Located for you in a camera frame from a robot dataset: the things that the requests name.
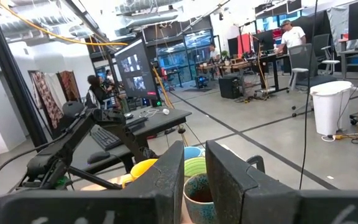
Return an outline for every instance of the man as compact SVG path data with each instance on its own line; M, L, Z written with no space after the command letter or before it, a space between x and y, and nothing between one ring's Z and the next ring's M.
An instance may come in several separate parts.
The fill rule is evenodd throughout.
M220 55L219 55L219 50L215 48L215 44L211 43L209 45L209 55L210 58L213 59L214 61L217 61L220 59Z
M301 27L293 27L291 21L285 20L282 23L282 29L285 33L283 34L281 45L275 50L276 54L282 53L284 46L290 48L306 43L306 36L303 29Z

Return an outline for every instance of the concrete floor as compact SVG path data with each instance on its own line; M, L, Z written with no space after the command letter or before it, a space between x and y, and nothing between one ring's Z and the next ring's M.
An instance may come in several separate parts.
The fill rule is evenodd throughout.
M280 87L288 85L288 77L280 76ZM351 80L358 85L358 80ZM227 145L243 159L261 155L265 159L266 173L295 189L299 186L303 158L305 116L292 118L291 107L305 103L306 95L300 92L276 93L267 101L235 103L221 98L218 86L212 85L207 92L184 91L190 86L177 88L169 93L175 108L191 111L187 124L201 142L215 140ZM358 112L358 98L349 103L351 113ZM186 138L191 145L200 145L195 135L186 127ZM158 154L165 152L169 144L181 137L171 133L149 141L150 148ZM25 142L17 149L0 155L0 165L16 154L32 147ZM87 137L80 147L98 147ZM34 156L28 154L9 164L0 173L0 194L7 192L23 175L27 161ZM110 179L124 174L122 164L114 171L99 176ZM77 181L79 189L90 183ZM307 153L302 189L358 189L358 144L350 139L324 142L316 133L314 113L308 113Z

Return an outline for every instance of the person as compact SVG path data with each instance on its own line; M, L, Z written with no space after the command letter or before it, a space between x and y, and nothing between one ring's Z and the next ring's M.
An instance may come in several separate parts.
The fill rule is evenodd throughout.
M282 23L282 29L285 33L283 34L281 45L275 50L276 54L282 53L284 46L290 48L306 43L306 35L303 29L292 26L291 21L285 20Z
M219 51L216 49L215 44L211 43L209 45L209 57L214 61L218 61L220 59Z
M91 85L89 87L89 90L91 90L93 92L93 94L95 95L95 97L99 101L99 103L101 103L103 105L104 104L103 100L107 100L110 98L109 94L112 92L112 86L109 86L106 89L104 89L101 86L100 81L101 80L98 79L94 75L88 76L88 83Z

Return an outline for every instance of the computer tower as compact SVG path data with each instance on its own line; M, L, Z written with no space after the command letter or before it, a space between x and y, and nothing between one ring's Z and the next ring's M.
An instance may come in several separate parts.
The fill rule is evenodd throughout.
M221 97L237 99L240 97L240 81L237 77L223 77L219 79Z

